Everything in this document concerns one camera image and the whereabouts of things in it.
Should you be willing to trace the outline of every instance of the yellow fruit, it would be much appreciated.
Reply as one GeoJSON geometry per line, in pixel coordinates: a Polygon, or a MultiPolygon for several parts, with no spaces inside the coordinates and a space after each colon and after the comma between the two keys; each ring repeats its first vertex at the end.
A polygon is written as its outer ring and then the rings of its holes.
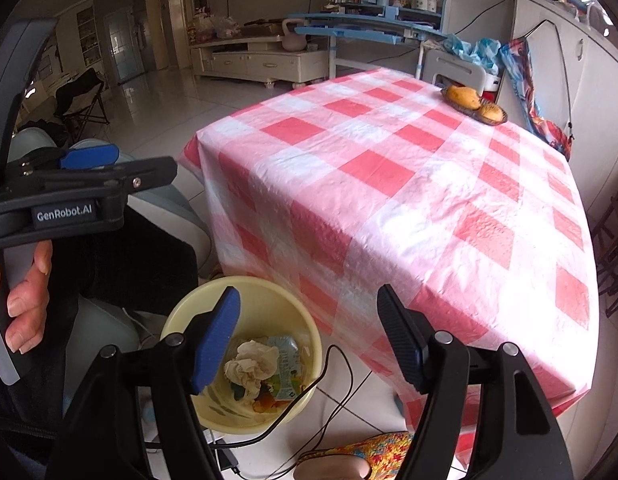
{"type": "Polygon", "coordinates": [[[482,106],[478,113],[486,119],[501,123],[505,118],[505,113],[498,105],[490,103],[482,106]]]}
{"type": "Polygon", "coordinates": [[[468,86],[451,85],[446,89],[446,96],[454,103],[469,110],[477,110],[482,104],[478,93],[468,86]]]}

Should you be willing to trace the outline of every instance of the trash can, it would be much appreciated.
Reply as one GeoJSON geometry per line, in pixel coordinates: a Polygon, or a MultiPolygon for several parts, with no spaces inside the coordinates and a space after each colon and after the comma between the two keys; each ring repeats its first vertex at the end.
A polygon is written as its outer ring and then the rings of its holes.
{"type": "MultiPolygon", "coordinates": [[[[308,386],[322,370],[322,343],[311,314],[291,293],[275,283],[250,276],[228,276],[199,286],[178,303],[167,319],[160,338],[184,332],[194,316],[211,310],[227,286],[240,293],[240,319],[233,338],[256,339],[290,335],[298,344],[304,365],[302,384],[308,386]]],[[[303,397],[284,418],[287,422],[300,413],[313,391],[303,397]]],[[[230,382],[220,366],[214,382],[200,395],[192,396],[200,424],[229,434],[261,433],[278,418],[275,413],[256,413],[250,406],[234,400],[230,382]]]]}

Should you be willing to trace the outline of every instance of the screw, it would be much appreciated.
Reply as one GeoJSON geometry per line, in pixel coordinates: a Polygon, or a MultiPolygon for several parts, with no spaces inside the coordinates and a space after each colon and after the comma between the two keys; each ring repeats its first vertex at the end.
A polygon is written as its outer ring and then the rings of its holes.
{"type": "Polygon", "coordinates": [[[436,338],[436,341],[443,345],[448,345],[454,340],[454,337],[445,330],[439,330],[434,334],[434,337],[436,338]]]}
{"type": "Polygon", "coordinates": [[[164,342],[167,346],[179,346],[184,340],[185,337],[180,332],[169,334],[164,338],[164,342]]]}
{"type": "Polygon", "coordinates": [[[113,357],[114,355],[116,355],[116,347],[113,345],[106,345],[105,347],[102,347],[102,350],[100,350],[100,357],[102,357],[103,359],[109,359],[110,357],[113,357]]]}
{"type": "Polygon", "coordinates": [[[520,349],[513,343],[504,343],[502,345],[502,349],[505,351],[505,354],[509,354],[511,357],[517,356],[520,351],[520,349]]]}

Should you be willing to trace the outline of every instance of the blue plastic bag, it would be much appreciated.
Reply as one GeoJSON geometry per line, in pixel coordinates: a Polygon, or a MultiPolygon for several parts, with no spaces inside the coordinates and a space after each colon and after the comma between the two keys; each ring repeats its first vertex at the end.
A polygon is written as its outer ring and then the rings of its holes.
{"type": "Polygon", "coordinates": [[[482,38],[475,45],[461,40],[454,34],[449,35],[442,44],[447,52],[456,55],[463,61],[480,65],[487,74],[498,75],[499,68],[496,56],[500,50],[500,42],[490,38],[482,38]]]}

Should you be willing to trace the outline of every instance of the fruit plate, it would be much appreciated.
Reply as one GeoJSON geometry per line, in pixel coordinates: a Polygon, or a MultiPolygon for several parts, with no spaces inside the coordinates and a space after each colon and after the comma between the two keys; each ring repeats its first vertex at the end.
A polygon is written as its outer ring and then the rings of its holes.
{"type": "MultiPolygon", "coordinates": [[[[440,91],[440,93],[442,94],[442,98],[444,99],[444,102],[447,103],[451,108],[458,110],[461,114],[468,115],[469,117],[475,119],[476,121],[479,121],[483,124],[488,124],[489,126],[498,126],[499,124],[504,124],[508,121],[508,115],[506,114],[504,110],[502,110],[503,119],[501,121],[492,121],[491,119],[487,119],[486,117],[481,116],[478,113],[478,110],[471,110],[470,108],[464,107],[462,105],[459,105],[458,103],[451,101],[451,99],[449,99],[449,97],[446,95],[446,90],[447,88],[442,88],[442,90],[440,91]]],[[[485,98],[480,98],[480,104],[486,105],[486,104],[493,104],[493,103],[491,103],[491,101],[489,100],[486,100],[485,98]]]]}

